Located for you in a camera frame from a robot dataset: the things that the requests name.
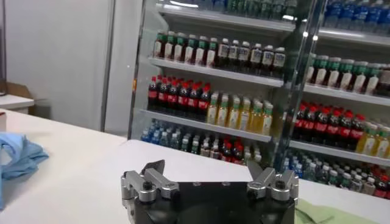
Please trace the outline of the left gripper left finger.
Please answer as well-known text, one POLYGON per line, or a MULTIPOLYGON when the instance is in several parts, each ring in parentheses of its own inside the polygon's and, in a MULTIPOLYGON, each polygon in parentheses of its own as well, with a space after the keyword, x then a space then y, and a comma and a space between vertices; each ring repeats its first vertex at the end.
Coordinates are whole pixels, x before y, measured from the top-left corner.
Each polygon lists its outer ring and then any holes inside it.
POLYGON ((128 208, 136 198, 142 203, 153 203, 158 193, 163 199, 178 199, 179 183, 167 179, 163 175, 164 168, 162 159, 147 163, 140 173, 125 171, 121 177, 122 205, 128 208))

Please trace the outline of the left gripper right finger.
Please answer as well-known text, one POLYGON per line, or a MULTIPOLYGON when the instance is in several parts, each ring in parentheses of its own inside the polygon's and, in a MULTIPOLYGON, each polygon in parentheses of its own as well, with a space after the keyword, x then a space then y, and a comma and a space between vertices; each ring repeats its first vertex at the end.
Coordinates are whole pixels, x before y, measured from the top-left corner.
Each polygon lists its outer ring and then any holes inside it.
POLYGON ((250 201, 271 197, 279 202, 292 199, 295 205, 298 204, 299 177, 294 171, 286 170, 280 174, 272 167, 262 169, 254 161, 248 161, 247 168, 253 178, 247 183, 247 197, 250 201))

